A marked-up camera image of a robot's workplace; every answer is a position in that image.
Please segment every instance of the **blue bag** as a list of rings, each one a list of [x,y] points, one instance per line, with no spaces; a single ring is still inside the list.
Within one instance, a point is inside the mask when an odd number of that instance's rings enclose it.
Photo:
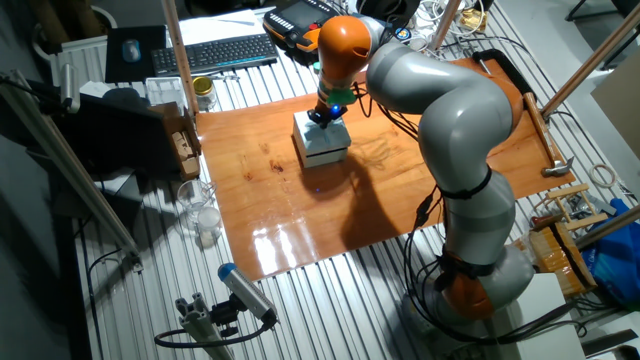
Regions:
[[[611,206],[616,216],[629,210],[620,199],[611,200]],[[640,225],[633,222],[605,236],[583,251],[582,258],[603,290],[629,310],[640,310]]]

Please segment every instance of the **wooden tabletop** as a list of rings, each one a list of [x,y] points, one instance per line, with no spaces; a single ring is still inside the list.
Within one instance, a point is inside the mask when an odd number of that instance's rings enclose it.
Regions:
[[[454,63],[482,71],[468,60]],[[494,61],[487,66],[506,78]],[[234,262],[253,280],[410,231],[416,207],[435,185],[416,142],[375,106],[365,118],[357,103],[343,116],[352,138],[347,159],[303,169],[293,114],[316,100],[313,94],[197,116]],[[575,180],[540,175],[549,160],[526,112],[487,162],[516,198]]]

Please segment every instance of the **white box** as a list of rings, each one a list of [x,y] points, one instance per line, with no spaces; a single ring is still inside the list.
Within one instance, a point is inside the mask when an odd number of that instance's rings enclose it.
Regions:
[[[305,168],[344,160],[351,137],[342,118],[321,129],[306,111],[293,114],[293,138]]]

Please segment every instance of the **keyboard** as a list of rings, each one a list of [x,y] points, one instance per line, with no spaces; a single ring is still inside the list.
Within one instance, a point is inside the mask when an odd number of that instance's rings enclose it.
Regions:
[[[269,35],[248,35],[187,45],[191,73],[216,72],[276,62],[278,53]],[[179,75],[173,48],[151,51],[156,76]]]

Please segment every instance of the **wooden pole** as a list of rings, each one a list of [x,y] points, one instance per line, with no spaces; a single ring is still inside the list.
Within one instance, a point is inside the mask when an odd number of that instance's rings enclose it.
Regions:
[[[176,64],[178,64],[178,71],[182,79],[182,87],[187,95],[189,114],[192,120],[195,121],[196,114],[198,113],[198,100],[196,99],[196,92],[193,88],[193,81],[191,80],[191,69],[189,68],[189,60],[187,60],[187,50],[182,41],[182,33],[180,33],[176,3],[174,0],[162,0],[162,8],[164,9],[164,17],[167,19],[169,35],[171,36],[173,51],[176,55]]]
[[[549,100],[547,105],[542,108],[542,116],[548,117],[554,112],[562,102],[578,87],[584,79],[591,74],[593,70],[600,64],[602,60],[613,50],[616,45],[624,39],[640,23],[640,4],[624,19],[624,22],[618,27],[600,47],[593,52],[593,55],[582,64],[578,71],[567,81],[562,88]]]
[[[618,215],[608,223],[598,227],[595,230],[589,231],[585,236],[576,240],[578,249],[582,250],[585,247],[593,244],[594,242],[602,239],[603,237],[617,231],[632,222],[640,219],[640,205],[636,205],[629,209],[622,215]]]
[[[436,51],[440,48],[444,41],[444,37],[447,36],[447,32],[449,31],[449,27],[451,26],[453,19],[456,17],[458,6],[460,6],[460,0],[449,0],[447,8],[444,10],[444,14],[442,14],[442,19],[440,19],[440,23],[438,23],[436,33],[433,34],[433,39],[427,46],[427,49]]]

